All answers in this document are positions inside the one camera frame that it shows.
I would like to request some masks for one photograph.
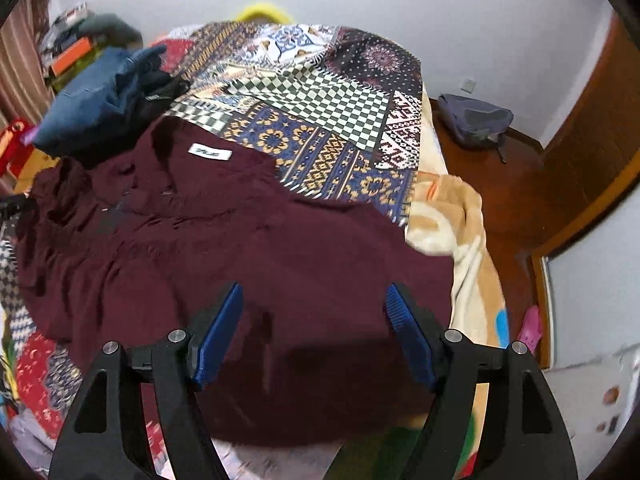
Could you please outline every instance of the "wall socket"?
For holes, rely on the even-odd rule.
[[[463,79],[462,83],[460,84],[460,89],[463,92],[472,94],[476,89],[476,82],[473,79]]]

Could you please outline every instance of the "red item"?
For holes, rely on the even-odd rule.
[[[49,370],[49,357],[56,347],[54,341],[46,339],[40,332],[34,332],[24,345],[15,372],[22,402],[51,438],[58,438],[72,400],[68,398],[68,374],[54,369],[56,364]]]
[[[194,155],[194,143],[231,158]],[[43,170],[17,227],[34,322],[86,370],[104,342],[155,342],[235,280],[244,313],[198,398],[212,436],[326,442],[426,412],[385,291],[407,284],[448,326],[452,260],[406,245],[371,204],[305,198],[275,175],[264,153],[173,117],[93,170],[71,158]]]
[[[151,46],[159,43],[164,43],[166,45],[164,54],[160,56],[162,59],[160,70],[171,73],[178,68],[178,65],[180,65],[180,62],[184,59],[185,54],[187,54],[187,51],[195,42],[193,40],[164,39],[156,41],[151,44]]]
[[[465,466],[460,470],[460,475],[458,476],[458,478],[471,476],[471,473],[473,473],[474,467],[476,466],[476,458],[478,458],[477,453],[473,453],[473,455],[469,457],[469,460],[466,461]]]
[[[0,175],[3,175],[7,169],[11,174],[18,178],[22,168],[27,163],[31,153],[33,152],[33,146],[25,146],[21,142],[21,139],[31,130],[31,126],[27,121],[22,119],[16,119],[12,121],[2,132],[1,137],[12,136],[11,140],[4,149],[2,155],[0,155]]]

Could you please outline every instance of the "blue and yellow pattern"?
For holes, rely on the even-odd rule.
[[[220,136],[274,157],[292,191],[371,202],[393,222],[406,222],[415,171],[376,170],[371,153],[319,126],[260,103],[231,120]]]

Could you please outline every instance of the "beige blanket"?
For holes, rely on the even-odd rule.
[[[478,344],[500,346],[498,314],[504,297],[494,263],[486,250],[482,223],[482,199],[460,178],[447,173],[434,142],[431,107],[423,94],[422,146],[406,241],[424,254],[450,254],[454,260],[450,327]],[[478,449],[484,422],[488,388],[478,385],[474,401],[474,451]]]

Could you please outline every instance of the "bed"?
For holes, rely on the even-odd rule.
[[[481,200],[447,174],[418,59],[374,34],[324,25],[216,22],[176,28],[159,42],[167,46],[164,70],[191,81],[167,115],[274,156],[283,186],[293,192],[370,201],[405,229],[416,250],[452,254],[450,325],[476,343],[508,343]],[[65,349],[36,330],[22,303],[10,229],[0,250],[0,300],[15,348],[18,393],[56,438],[81,375]],[[472,467],[486,394],[478,386],[460,473]],[[383,434],[303,450],[221,442],[216,447],[228,471],[241,479],[394,478],[424,420],[398,421]],[[159,427],[149,424],[147,430],[156,467],[170,477]]]

